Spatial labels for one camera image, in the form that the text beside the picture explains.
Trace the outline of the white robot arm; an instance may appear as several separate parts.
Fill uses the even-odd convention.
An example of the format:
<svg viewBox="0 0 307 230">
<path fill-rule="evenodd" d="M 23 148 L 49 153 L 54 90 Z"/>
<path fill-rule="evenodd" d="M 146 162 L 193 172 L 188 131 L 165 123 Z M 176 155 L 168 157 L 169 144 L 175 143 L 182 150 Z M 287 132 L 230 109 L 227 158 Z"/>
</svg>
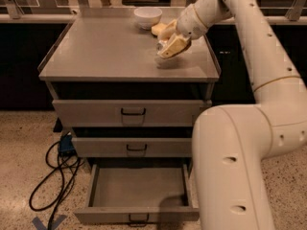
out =
<svg viewBox="0 0 307 230">
<path fill-rule="evenodd" d="M 211 107 L 194 124 L 201 230 L 275 230 L 261 162 L 305 145 L 307 88 L 256 0 L 198 0 L 159 34 L 157 53 L 172 58 L 227 18 L 255 102 Z"/>
</svg>

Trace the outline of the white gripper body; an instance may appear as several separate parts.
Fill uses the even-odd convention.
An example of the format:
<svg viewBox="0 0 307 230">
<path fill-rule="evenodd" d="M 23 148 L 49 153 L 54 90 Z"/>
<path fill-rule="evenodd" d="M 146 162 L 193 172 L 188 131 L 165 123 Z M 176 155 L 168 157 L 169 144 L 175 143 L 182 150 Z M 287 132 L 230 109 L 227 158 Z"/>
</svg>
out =
<svg viewBox="0 0 307 230">
<path fill-rule="evenodd" d="M 177 32 L 192 40 L 199 39 L 208 32 L 208 27 L 201 21 L 194 4 L 190 4 L 177 19 Z"/>
</svg>

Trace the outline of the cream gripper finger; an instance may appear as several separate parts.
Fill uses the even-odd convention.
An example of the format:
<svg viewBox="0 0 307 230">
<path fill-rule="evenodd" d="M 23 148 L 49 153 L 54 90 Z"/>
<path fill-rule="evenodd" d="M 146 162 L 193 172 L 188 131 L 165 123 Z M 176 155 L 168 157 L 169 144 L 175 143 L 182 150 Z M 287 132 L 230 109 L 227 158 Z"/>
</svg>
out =
<svg viewBox="0 0 307 230">
<path fill-rule="evenodd" d="M 162 41 L 174 40 L 177 35 L 177 21 L 174 19 L 158 34 L 157 38 Z"/>
<path fill-rule="evenodd" d="M 161 58 L 172 58 L 187 50 L 191 45 L 191 39 L 182 34 L 177 34 L 174 40 L 168 40 L 168 48 L 165 52 L 157 54 Z"/>
</svg>

